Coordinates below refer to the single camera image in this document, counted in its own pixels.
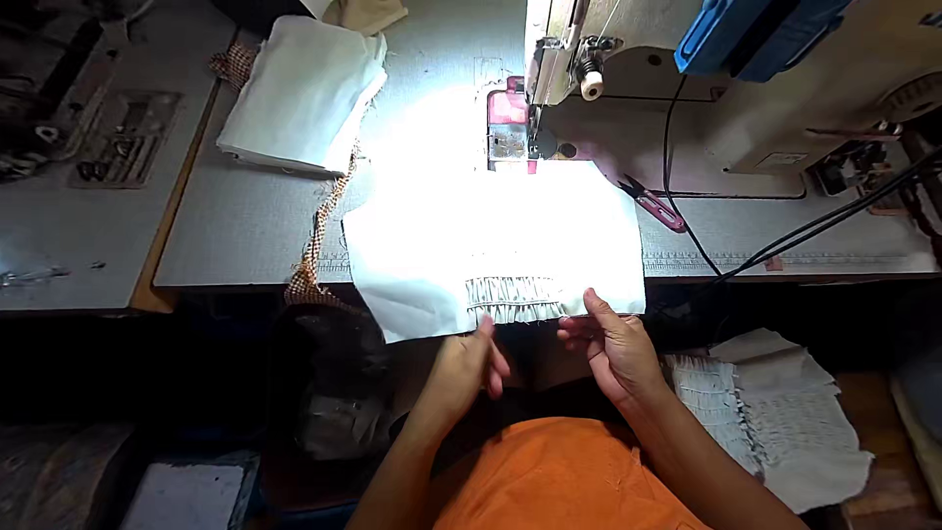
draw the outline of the person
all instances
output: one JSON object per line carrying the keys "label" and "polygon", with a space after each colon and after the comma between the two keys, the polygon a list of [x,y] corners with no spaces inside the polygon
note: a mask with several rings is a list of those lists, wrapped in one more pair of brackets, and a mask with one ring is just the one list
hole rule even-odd
{"label": "person", "polygon": [[439,350],[348,530],[806,528],[676,398],[641,320],[617,315],[592,289],[584,302],[589,316],[563,317],[557,336],[587,356],[633,436],[595,420],[521,422],[431,481],[439,445],[481,384],[499,397],[510,375],[485,318],[473,336],[449,338]]}

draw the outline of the folded fabric pile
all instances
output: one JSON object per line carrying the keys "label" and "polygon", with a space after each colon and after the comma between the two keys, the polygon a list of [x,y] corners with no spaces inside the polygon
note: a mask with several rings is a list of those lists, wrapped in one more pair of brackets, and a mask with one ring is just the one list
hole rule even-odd
{"label": "folded fabric pile", "polygon": [[707,432],[795,513],[867,484],[873,455],[860,451],[834,378],[802,346],[759,329],[665,364]]}
{"label": "folded fabric pile", "polygon": [[275,21],[216,145],[240,161],[343,174],[386,40],[303,16]]}

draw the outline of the gray table surface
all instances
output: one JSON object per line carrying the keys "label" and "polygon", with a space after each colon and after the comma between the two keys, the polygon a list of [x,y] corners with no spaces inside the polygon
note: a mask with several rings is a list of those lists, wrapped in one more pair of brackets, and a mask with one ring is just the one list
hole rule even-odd
{"label": "gray table surface", "polygon": [[[385,30],[389,79],[361,132],[370,164],[352,179],[328,225],[320,281],[349,282],[340,221],[383,174],[470,163],[477,149],[476,85],[523,72],[524,0],[406,2],[409,15]],[[161,259],[159,287],[283,284],[313,229],[332,182],[235,163],[215,138],[236,95],[223,91]],[[688,222],[723,269],[792,228],[852,199],[813,187],[804,199],[679,199]],[[649,277],[711,275],[690,239],[639,210],[643,262]],[[842,276],[938,272],[929,242],[901,217],[861,213],[782,256],[782,272],[751,275]]]}
{"label": "gray table surface", "polygon": [[0,289],[0,310],[128,306],[215,83],[206,63],[226,49],[235,29],[209,2],[189,0],[161,0],[135,25],[112,89],[184,95],[147,187],[69,188],[69,163],[0,187],[0,273],[50,267],[70,273]]}

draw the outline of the industrial sewing machine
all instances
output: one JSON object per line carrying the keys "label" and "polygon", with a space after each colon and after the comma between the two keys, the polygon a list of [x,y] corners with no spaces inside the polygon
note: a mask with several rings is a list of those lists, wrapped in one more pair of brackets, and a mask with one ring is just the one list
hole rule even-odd
{"label": "industrial sewing machine", "polygon": [[[527,72],[508,87],[526,104],[516,155],[580,157],[573,144],[588,141],[660,189],[660,133],[675,99],[678,194],[798,197],[802,173],[831,194],[865,190],[940,143],[940,9],[937,0],[530,0]],[[490,160],[513,159],[501,149],[501,127],[513,124],[494,121]],[[942,206],[937,190],[933,202]]]}

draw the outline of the power cord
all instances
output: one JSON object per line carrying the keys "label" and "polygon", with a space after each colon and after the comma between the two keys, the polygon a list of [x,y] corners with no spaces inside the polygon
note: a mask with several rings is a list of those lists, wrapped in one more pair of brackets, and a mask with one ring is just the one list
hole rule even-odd
{"label": "power cord", "polygon": [[[752,257],[750,257],[741,265],[739,265],[736,269],[733,269],[732,271],[729,271],[727,273],[720,274],[719,276],[714,278],[710,283],[715,284],[715,283],[726,281],[729,278],[735,276],[736,274],[739,274],[745,271],[746,269],[754,267],[755,265],[762,263],[771,257],[782,254],[786,252],[787,250],[792,249],[807,240],[810,240],[811,238],[817,236],[818,234],[827,230],[828,228],[831,228],[832,226],[835,226],[836,224],[841,223],[842,221],[848,219],[852,215],[860,211],[863,211],[870,205],[886,197],[887,195],[895,191],[900,186],[906,184],[911,178],[918,176],[919,172],[922,171],[922,169],[925,166],[936,162],[940,158],[942,158],[942,147],[936,148],[934,151],[932,151],[925,157],[916,161],[915,163],[910,165],[908,168],[901,171],[899,174],[897,174],[890,180],[886,181],[882,186],[880,186],[876,190],[862,197],[854,199],[850,203],[847,203],[846,205],[842,207],[836,208],[833,211],[830,211],[822,215],[818,219],[815,219],[806,224],[803,224],[802,226],[795,228],[791,232],[788,232],[786,235],[782,236],[781,238],[769,243],[764,248],[762,248],[761,250],[753,254]],[[811,230],[810,232],[807,232],[801,235],[798,239],[792,240],[782,246],[776,247],[776,245],[779,245],[780,243],[791,240],[792,238],[802,234],[805,230],[808,230],[811,228],[814,228],[814,229]]]}
{"label": "power cord", "polygon": [[664,153],[663,153],[663,185],[664,185],[664,196],[667,197],[667,202],[671,204],[671,209],[674,210],[674,213],[677,214],[677,217],[684,220],[684,224],[687,225],[687,233],[690,234],[690,240],[693,241],[693,245],[697,247],[697,250],[700,252],[700,256],[703,257],[704,261],[709,268],[717,276],[723,275],[720,272],[720,268],[716,266],[716,263],[713,263],[713,260],[707,255],[707,251],[704,250],[704,246],[700,244],[700,240],[697,239],[696,234],[693,233],[693,227],[690,226],[690,223],[684,219],[684,216],[680,213],[680,208],[674,203],[674,196],[671,194],[671,165],[668,163],[667,157],[667,147],[671,139],[671,117],[674,115],[674,107],[677,105],[677,98],[680,97],[680,91],[684,89],[684,83],[687,82],[687,75],[683,74],[680,77],[680,84],[677,85],[677,92],[674,94],[674,98],[671,99],[671,105],[667,107],[667,118],[664,120]]}

